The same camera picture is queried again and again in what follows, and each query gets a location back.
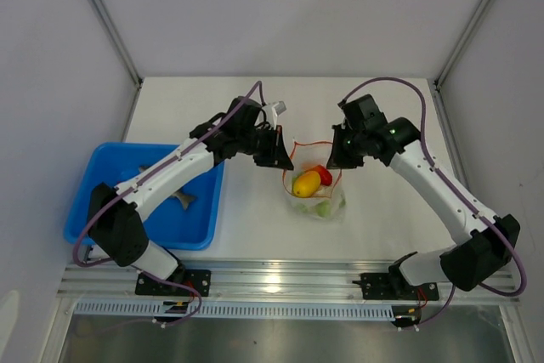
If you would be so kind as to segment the yellow toy mango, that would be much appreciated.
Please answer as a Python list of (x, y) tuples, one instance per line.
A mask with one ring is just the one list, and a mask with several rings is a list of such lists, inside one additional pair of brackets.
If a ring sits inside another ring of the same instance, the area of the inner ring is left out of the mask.
[(292, 194), (298, 198), (309, 198), (320, 188), (320, 176), (308, 170), (301, 173), (292, 183)]

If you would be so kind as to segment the clear zip top bag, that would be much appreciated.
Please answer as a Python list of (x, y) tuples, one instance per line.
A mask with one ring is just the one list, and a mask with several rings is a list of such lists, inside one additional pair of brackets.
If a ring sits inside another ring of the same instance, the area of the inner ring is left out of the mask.
[(285, 170), (282, 184), (293, 210), (321, 220), (339, 218), (347, 201), (342, 187), (343, 171), (326, 167), (332, 142), (293, 141), (289, 158), (293, 170)]

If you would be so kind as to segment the red orange toy mango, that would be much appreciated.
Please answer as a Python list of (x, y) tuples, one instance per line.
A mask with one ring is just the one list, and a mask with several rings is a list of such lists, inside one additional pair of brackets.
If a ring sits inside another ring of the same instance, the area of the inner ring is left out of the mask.
[(333, 182), (332, 174), (322, 165), (316, 165), (310, 168), (310, 171), (314, 171), (320, 176), (320, 184), (324, 186), (330, 186)]

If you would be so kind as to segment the white green toy cabbage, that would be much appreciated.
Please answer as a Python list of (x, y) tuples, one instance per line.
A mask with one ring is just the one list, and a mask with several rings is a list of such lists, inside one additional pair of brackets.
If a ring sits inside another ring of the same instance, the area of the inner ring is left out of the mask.
[(346, 206), (344, 193), (333, 197), (311, 197), (292, 202), (295, 211), (313, 218), (331, 219), (336, 217)]

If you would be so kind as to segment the grey toy fish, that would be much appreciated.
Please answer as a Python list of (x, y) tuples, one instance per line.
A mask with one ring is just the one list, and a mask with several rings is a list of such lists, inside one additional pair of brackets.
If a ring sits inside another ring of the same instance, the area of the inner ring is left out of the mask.
[(137, 206), (140, 216), (149, 216), (168, 198), (177, 199), (182, 209), (187, 210), (196, 200), (196, 196), (184, 192), (188, 181), (188, 174), (182, 174), (177, 165), (165, 167), (146, 179), (134, 191), (130, 202)]

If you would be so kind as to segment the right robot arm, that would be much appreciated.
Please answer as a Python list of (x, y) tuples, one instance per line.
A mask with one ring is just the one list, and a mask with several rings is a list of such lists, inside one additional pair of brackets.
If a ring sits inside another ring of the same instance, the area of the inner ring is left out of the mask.
[(389, 121), (369, 94), (339, 106), (344, 119), (332, 128), (327, 167), (361, 167), (367, 156), (380, 161), (433, 209), (454, 242), (433, 252), (409, 253), (392, 264), (388, 288), (394, 296), (407, 298), (431, 282), (450, 282), (468, 292), (510, 262), (518, 221), (497, 216), (451, 179), (424, 147), (420, 128), (404, 117)]

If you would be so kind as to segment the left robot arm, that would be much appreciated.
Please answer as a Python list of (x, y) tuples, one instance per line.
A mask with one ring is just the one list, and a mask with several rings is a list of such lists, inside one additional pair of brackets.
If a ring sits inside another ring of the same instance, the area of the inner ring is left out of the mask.
[(167, 295), (178, 293), (185, 267), (147, 236), (145, 220), (175, 191), (237, 154), (251, 156), (259, 167), (291, 170), (278, 123), (285, 109), (282, 101), (233, 99), (226, 112), (196, 126), (181, 145), (141, 174), (114, 187), (97, 185), (85, 234), (110, 261), (146, 273)]

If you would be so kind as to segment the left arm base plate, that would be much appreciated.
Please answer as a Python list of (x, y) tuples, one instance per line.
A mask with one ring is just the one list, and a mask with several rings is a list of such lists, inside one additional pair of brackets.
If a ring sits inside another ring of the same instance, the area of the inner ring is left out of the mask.
[[(212, 272), (208, 269), (185, 269), (174, 272), (167, 281), (193, 288), (205, 298), (209, 294), (211, 279)], [(134, 293), (138, 296), (156, 297), (194, 296), (194, 293), (187, 289), (160, 283), (144, 273), (138, 275)]]

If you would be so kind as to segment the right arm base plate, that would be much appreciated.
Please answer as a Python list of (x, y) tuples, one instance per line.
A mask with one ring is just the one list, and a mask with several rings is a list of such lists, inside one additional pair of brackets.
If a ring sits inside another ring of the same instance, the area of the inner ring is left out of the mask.
[(352, 283), (361, 290), (364, 300), (439, 300), (439, 290), (436, 283), (412, 286), (402, 275), (398, 274), (361, 273)]

